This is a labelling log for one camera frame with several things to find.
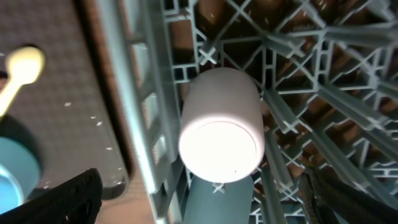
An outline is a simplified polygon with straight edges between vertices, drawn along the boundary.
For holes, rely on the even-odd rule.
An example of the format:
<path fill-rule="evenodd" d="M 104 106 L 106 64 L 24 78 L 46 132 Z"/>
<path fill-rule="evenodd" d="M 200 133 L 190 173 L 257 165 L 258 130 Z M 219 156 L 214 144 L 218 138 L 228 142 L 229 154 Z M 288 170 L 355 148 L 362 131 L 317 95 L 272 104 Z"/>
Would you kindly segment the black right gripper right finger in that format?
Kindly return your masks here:
<path fill-rule="evenodd" d="M 300 176 L 299 191 L 303 210 L 311 224 L 397 223 L 397 210 L 349 185 L 316 170 Z"/>

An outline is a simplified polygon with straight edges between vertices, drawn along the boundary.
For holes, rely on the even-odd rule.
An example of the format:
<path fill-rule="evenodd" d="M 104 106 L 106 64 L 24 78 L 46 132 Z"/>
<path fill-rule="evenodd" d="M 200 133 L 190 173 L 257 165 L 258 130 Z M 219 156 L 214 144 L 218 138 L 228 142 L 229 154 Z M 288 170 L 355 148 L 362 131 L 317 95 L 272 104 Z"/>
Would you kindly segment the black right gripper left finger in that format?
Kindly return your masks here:
<path fill-rule="evenodd" d="M 103 184 L 91 168 L 1 215 L 1 224 L 94 224 L 102 205 Z"/>

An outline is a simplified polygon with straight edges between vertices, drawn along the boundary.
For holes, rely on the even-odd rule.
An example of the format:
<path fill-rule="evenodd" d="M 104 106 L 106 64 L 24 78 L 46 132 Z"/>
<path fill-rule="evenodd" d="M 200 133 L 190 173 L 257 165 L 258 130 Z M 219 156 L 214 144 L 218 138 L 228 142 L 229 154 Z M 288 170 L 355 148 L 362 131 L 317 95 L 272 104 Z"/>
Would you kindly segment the light blue bowl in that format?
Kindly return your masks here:
<path fill-rule="evenodd" d="M 1 138 L 1 213 L 22 205 L 39 183 L 38 160 L 23 144 Z"/>

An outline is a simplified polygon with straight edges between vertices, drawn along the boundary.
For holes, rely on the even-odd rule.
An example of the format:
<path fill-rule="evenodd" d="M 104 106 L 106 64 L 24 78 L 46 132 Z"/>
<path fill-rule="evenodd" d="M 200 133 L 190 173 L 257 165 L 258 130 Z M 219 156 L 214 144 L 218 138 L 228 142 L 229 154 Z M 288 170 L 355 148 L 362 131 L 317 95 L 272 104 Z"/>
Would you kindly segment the light blue plastic cup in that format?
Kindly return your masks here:
<path fill-rule="evenodd" d="M 194 176 L 185 207 L 186 224 L 248 224 L 254 181 L 248 176 L 217 190 Z"/>

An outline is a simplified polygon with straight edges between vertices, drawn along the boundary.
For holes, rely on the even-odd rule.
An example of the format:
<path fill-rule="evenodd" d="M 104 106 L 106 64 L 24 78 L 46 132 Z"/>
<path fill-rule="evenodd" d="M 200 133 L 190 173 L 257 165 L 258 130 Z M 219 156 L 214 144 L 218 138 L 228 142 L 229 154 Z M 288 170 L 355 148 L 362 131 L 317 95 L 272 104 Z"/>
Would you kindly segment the pink plastic cup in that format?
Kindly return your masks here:
<path fill-rule="evenodd" d="M 236 182 L 262 161 L 259 92 L 244 72 L 221 67 L 197 76 L 183 101 L 181 123 L 180 158 L 201 179 Z"/>

